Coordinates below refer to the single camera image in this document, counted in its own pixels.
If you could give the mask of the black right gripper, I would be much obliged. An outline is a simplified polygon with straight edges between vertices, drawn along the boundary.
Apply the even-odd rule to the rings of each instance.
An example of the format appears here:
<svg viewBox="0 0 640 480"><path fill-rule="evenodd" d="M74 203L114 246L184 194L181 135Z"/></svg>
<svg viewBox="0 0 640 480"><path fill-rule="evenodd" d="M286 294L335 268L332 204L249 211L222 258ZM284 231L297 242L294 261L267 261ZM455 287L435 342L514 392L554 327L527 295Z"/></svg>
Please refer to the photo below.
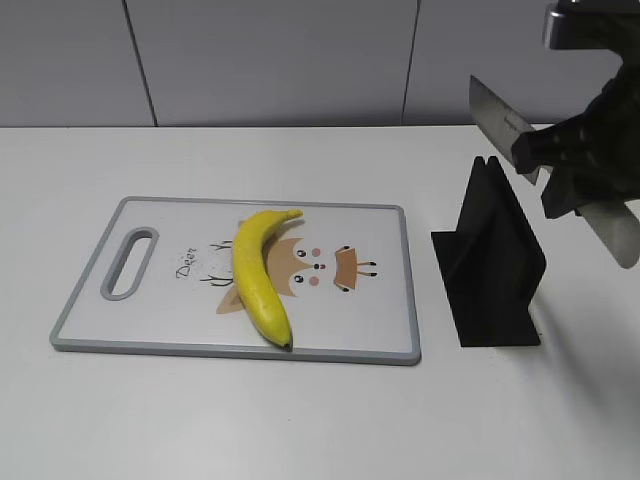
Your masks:
<svg viewBox="0 0 640 480"><path fill-rule="evenodd" d="M583 114L522 133L511 147L519 174L552 168L541 195L548 219L639 198L639 3L591 1L587 8L590 38L617 54L620 68Z"/></svg>

